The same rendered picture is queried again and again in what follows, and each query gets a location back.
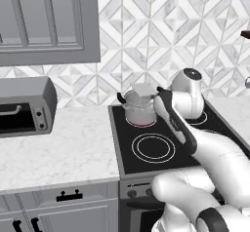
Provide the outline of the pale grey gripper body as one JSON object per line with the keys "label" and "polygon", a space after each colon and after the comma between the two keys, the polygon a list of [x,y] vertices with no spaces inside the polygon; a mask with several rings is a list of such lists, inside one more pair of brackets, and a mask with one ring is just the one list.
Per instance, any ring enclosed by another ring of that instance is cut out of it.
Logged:
{"label": "pale grey gripper body", "polygon": [[156,95],[156,90],[148,83],[132,84],[132,89],[139,97],[154,97]]}

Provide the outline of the black hob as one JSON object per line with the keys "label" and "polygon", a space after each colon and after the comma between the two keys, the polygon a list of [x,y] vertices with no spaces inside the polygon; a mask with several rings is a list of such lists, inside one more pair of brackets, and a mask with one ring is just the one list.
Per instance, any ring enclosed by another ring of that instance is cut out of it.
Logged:
{"label": "black hob", "polygon": [[[160,117],[152,126],[138,128],[126,121],[121,105],[112,105],[108,111],[115,149],[121,158],[119,171],[125,176],[199,166]],[[229,137],[250,159],[250,147],[208,101],[205,101],[201,117],[187,122],[196,129]]]}

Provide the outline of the grey toaster oven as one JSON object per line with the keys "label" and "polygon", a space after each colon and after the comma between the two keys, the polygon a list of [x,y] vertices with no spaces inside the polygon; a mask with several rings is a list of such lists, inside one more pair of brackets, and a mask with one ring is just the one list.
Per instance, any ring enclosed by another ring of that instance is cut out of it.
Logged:
{"label": "grey toaster oven", "polygon": [[48,76],[0,79],[0,112],[16,115],[0,116],[0,137],[44,135],[52,131],[58,98]]}

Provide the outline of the grey drawer front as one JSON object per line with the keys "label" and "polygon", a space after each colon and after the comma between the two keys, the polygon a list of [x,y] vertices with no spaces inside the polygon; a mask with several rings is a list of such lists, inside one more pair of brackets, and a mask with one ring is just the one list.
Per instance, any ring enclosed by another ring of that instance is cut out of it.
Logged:
{"label": "grey drawer front", "polygon": [[[83,198],[79,200],[71,200],[58,202],[56,198],[64,191],[66,195],[74,194],[78,189],[83,194]],[[39,208],[65,205],[71,203],[87,203],[91,201],[102,201],[106,199],[116,198],[118,196],[118,182],[100,182],[87,185],[61,187],[55,189],[39,190],[34,193],[36,204]]]}
{"label": "grey drawer front", "polygon": [[15,194],[0,195],[0,213],[17,212],[21,209]]}

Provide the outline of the grey oven front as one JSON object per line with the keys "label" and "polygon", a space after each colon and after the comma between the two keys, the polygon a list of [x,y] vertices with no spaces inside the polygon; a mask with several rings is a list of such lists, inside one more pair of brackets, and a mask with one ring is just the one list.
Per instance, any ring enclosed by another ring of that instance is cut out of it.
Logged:
{"label": "grey oven front", "polygon": [[[159,202],[146,190],[151,188],[151,178],[123,180],[119,183],[119,232],[151,232],[154,223],[163,215],[164,209],[139,210],[127,207],[128,202]],[[129,190],[136,190],[137,196],[129,198]]]}

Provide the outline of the grey base cupboard door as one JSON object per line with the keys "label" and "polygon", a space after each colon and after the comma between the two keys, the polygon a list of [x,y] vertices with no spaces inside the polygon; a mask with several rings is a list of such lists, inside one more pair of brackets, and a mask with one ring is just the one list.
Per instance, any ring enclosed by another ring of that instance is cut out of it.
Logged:
{"label": "grey base cupboard door", "polygon": [[43,232],[118,232],[118,199],[25,211]]}
{"label": "grey base cupboard door", "polygon": [[29,229],[26,225],[22,212],[1,213],[0,214],[0,232],[16,232],[13,226],[14,220],[21,221],[22,232],[29,232]]}

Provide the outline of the grey wall cupboard door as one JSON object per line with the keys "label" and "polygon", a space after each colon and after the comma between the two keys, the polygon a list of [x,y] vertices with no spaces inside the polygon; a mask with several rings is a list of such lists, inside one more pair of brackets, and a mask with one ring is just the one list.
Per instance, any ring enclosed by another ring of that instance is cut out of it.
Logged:
{"label": "grey wall cupboard door", "polygon": [[98,0],[0,0],[0,66],[100,60]]}

